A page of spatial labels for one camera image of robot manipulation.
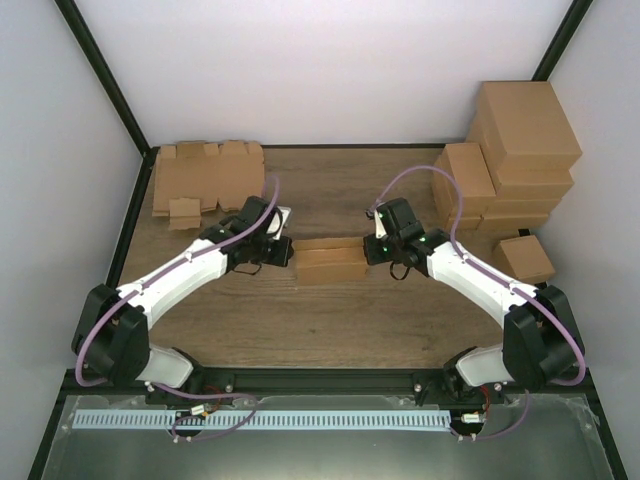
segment cardboard box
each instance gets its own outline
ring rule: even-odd
[[[549,200],[562,198],[573,186],[568,170],[497,172],[497,200]]]
[[[438,159],[435,166],[442,168],[442,161]],[[439,225],[445,230],[451,230],[453,221],[455,220],[457,209],[453,208],[453,199],[446,189],[445,182],[448,182],[446,178],[437,173],[433,174],[433,180],[431,181],[431,188],[433,190],[433,199],[436,204],[436,210],[438,212]],[[458,223],[458,230],[475,230],[480,224],[480,215],[464,215],[460,218]]]
[[[169,230],[200,228],[200,199],[176,198],[169,200]]]
[[[502,240],[493,251],[493,265],[532,285],[546,282],[556,273],[535,235]]]
[[[478,225],[478,230],[518,230],[520,228],[535,228],[543,225],[548,218],[549,215],[546,213],[528,215],[484,214],[482,215],[480,225]]]
[[[476,106],[490,170],[568,170],[582,155],[549,82],[485,82]]]
[[[296,240],[298,285],[364,280],[369,266],[364,256],[362,237]]]
[[[551,213],[562,199],[555,200],[496,200],[485,215],[515,215],[531,213]]]
[[[262,192],[264,154],[255,142],[183,142],[161,147],[155,170],[153,216],[169,215],[170,200],[181,198],[199,200],[201,212],[238,210]]]
[[[463,198],[462,214],[477,216],[485,212],[495,199],[495,191],[482,151],[477,143],[453,143],[446,145],[440,159],[436,162],[439,168],[449,173],[460,187]],[[447,189],[452,203],[457,203],[454,186],[443,175],[440,177]]]

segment black metal frame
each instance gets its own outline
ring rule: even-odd
[[[129,105],[118,87],[118,84],[102,56],[93,36],[84,22],[82,15],[74,0],[55,0],[60,12],[69,24],[69,28],[76,37],[87,60],[94,69],[98,79],[102,83],[114,108],[118,112],[123,124],[127,128],[132,140],[136,144],[142,156],[142,164],[136,181],[127,215],[120,233],[111,268],[109,270],[107,285],[117,286],[137,219],[140,207],[147,190],[151,172],[155,163],[157,147],[151,148],[146,141],[140,126],[138,125]],[[547,80],[558,63],[562,53],[569,44],[573,34],[584,18],[592,0],[574,0],[560,24],[551,44],[538,65],[532,80]],[[444,144],[367,144],[367,145],[265,145],[265,148],[438,148]],[[528,235],[528,230],[520,231],[521,235]],[[414,396],[418,400],[418,393],[414,391],[414,385],[419,379],[428,379],[437,374],[434,370],[407,370],[407,369],[256,369],[256,368],[222,368],[215,369],[215,374],[223,379],[232,379],[236,391],[245,391],[259,396],[268,395],[323,395],[323,394],[379,394],[379,395],[407,395]],[[518,393],[522,389],[507,386],[503,393]],[[570,393],[585,394],[592,411],[599,417],[598,431],[602,443],[606,449],[609,464],[616,479],[625,480],[622,461],[618,454],[615,441],[609,430],[604,411],[600,404],[598,393],[593,385],[590,375],[582,385],[577,387],[548,386],[545,393]],[[51,448],[51,442],[55,434],[65,399],[69,395],[145,395],[147,392],[142,385],[134,385],[131,388],[114,388],[110,386],[97,386],[83,388],[75,382],[73,370],[66,372],[62,386],[54,404],[47,429],[44,433],[40,448],[35,457],[30,479],[41,478],[47,457]],[[453,407],[446,401],[439,400],[443,408]]]

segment wooden table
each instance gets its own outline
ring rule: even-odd
[[[438,149],[267,149],[268,172],[281,180],[280,205],[293,208],[287,235],[364,236],[364,215],[401,170],[433,164]],[[430,172],[405,177],[387,199],[406,197],[425,229],[437,225]],[[153,179],[138,219],[122,283],[173,258],[197,231],[168,231],[152,218]],[[204,225],[220,214],[206,214]],[[498,240],[517,232],[460,232],[459,240],[488,260]],[[456,291],[412,272],[403,281],[387,265],[369,278],[298,287],[293,265],[265,266],[250,277],[230,273],[169,311],[151,332],[161,346],[178,347],[205,365],[437,368],[461,350],[501,341],[498,325]]]

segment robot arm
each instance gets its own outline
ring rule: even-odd
[[[551,310],[584,351],[571,308],[559,289],[552,286],[538,289],[510,278],[474,257],[459,243],[456,249],[440,229],[425,233],[403,198],[378,206],[374,219],[376,233],[364,239],[370,265],[391,262],[415,268],[426,277],[462,293],[503,329],[502,344],[474,347],[447,362],[446,381],[453,392],[460,393],[486,383],[511,381],[536,391],[576,361],[571,347],[558,330],[525,299],[516,295],[514,289],[536,298]],[[472,267],[471,262],[494,278]]]
[[[115,385],[133,380],[182,387],[193,371],[193,361],[174,349],[149,343],[149,330],[175,304],[207,282],[242,263],[287,266],[293,255],[291,239],[281,236],[291,214],[279,207],[254,232],[226,247],[216,244],[246,231],[267,209],[258,197],[247,199],[233,219],[202,232],[184,252],[148,275],[118,287],[99,285],[88,295],[72,349],[77,354],[96,322],[116,302],[131,296],[91,343],[86,363]]]

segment gray wall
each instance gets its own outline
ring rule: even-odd
[[[78,0],[149,142],[464,137],[530,79],[570,0]]]
[[[0,465],[24,479],[140,164],[53,1],[0,1]]]
[[[541,239],[630,477],[640,478],[640,3],[594,2],[552,77],[583,157]]]

